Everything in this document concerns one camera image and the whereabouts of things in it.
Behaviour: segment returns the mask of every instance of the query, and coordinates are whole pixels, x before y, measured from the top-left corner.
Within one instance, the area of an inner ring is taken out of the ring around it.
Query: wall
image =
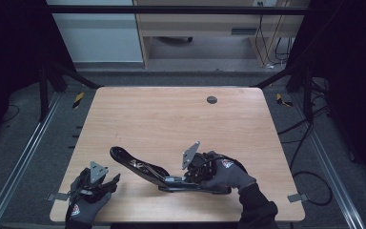
[[[131,0],[47,0],[49,5],[132,5]],[[133,14],[54,14],[74,63],[142,62]]]

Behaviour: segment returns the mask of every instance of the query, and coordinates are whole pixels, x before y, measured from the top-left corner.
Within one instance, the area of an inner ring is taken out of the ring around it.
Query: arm
[[[215,152],[209,152],[208,155],[224,157]],[[224,185],[238,189],[239,202],[243,206],[238,229],[278,228],[275,224],[275,215],[278,212],[275,203],[266,199],[260,192],[256,179],[249,176],[238,161],[217,159],[215,167],[215,176],[210,180],[203,180],[201,185]]]
[[[92,229],[92,225],[70,219],[66,222],[65,229]]]
[[[238,223],[238,229],[257,228],[275,229],[275,215],[278,213],[274,202],[268,201],[260,192],[258,184],[254,183],[239,192],[239,202],[243,212]]]

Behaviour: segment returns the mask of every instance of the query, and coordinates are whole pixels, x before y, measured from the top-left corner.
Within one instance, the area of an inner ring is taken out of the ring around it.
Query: black sleeve
[[[92,226],[84,222],[68,220],[65,229],[92,229]]]
[[[258,184],[251,184],[239,193],[243,212],[238,229],[277,229],[275,215],[278,213],[274,202],[268,201],[260,192]]]

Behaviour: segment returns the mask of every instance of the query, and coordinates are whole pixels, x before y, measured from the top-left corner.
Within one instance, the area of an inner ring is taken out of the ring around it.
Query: black curved bracket
[[[110,155],[118,163],[124,165],[140,177],[158,186],[163,192],[204,192],[215,195],[230,194],[232,189],[225,186],[213,188],[202,187],[198,183],[185,181],[185,177],[170,176],[162,167],[152,165],[130,155],[125,149],[114,146],[110,149]]]

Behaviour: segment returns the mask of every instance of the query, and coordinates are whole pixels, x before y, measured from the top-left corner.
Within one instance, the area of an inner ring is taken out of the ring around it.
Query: hand
[[[76,180],[71,184],[71,193],[75,192],[77,187],[79,177],[76,178]],[[109,199],[112,197],[111,193],[107,193],[105,196],[103,196],[101,199],[99,199],[95,203],[89,203],[85,201],[82,198],[81,194],[78,194],[79,197],[74,206],[71,210],[71,217],[70,219],[73,221],[79,221],[84,222],[87,224],[92,225],[94,219],[96,218],[97,213],[100,211],[100,209],[106,205],[106,203],[109,201]]]
[[[210,157],[221,156],[214,151],[208,152],[207,155]],[[201,186],[211,188],[216,185],[224,185],[232,188],[237,188],[238,192],[240,192],[243,188],[256,182],[255,178],[249,176],[245,171],[243,171],[231,160],[218,159],[215,162],[215,165],[215,176],[210,180],[201,181]]]

